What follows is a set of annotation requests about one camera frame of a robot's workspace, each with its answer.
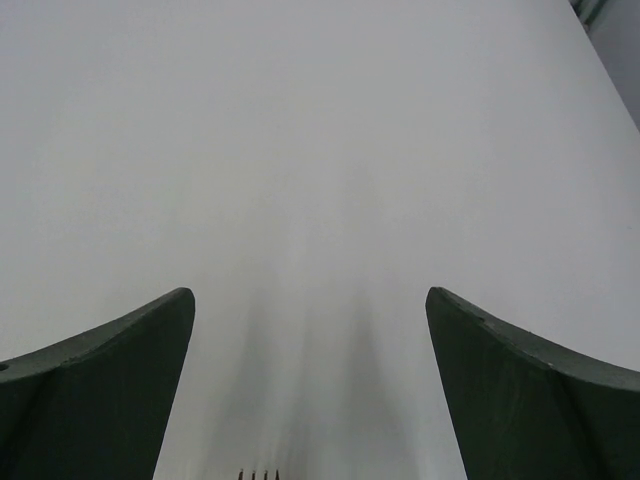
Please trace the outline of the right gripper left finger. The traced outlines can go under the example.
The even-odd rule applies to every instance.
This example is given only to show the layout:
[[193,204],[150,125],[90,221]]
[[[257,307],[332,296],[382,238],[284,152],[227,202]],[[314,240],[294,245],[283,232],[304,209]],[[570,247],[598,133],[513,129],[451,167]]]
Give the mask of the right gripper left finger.
[[2,361],[2,478],[153,478],[194,319],[181,287]]

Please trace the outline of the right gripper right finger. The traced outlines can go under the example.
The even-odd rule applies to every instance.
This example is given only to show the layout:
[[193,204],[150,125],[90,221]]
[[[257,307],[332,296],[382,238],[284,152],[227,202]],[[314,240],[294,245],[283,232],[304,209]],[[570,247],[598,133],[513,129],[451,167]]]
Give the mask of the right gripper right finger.
[[639,374],[433,287],[429,333],[470,479],[636,479]]

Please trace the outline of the copper fork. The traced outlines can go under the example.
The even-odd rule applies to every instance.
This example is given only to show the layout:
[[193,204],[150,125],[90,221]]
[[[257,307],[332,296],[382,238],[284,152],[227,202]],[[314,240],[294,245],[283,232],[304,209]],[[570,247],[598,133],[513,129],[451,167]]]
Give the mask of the copper fork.
[[280,480],[278,469],[241,469],[237,475],[237,480]]

